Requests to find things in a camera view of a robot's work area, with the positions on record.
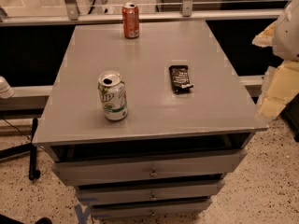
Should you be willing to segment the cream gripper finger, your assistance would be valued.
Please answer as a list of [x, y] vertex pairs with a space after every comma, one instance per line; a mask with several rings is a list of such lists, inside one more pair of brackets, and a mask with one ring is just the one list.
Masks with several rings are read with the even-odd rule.
[[299, 62], [284, 61], [263, 88], [257, 113], [275, 119], [299, 93]]
[[261, 48], [272, 47], [276, 23], [276, 21], [273, 21], [263, 31], [257, 34], [253, 38], [252, 44]]

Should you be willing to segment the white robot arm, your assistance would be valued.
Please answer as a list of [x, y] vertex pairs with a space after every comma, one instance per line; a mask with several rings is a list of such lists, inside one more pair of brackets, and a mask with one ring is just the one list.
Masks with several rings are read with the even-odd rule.
[[253, 38], [252, 44], [271, 47], [283, 60], [263, 90], [258, 108], [259, 114], [274, 119], [299, 93], [299, 0], [291, 0], [278, 19]]

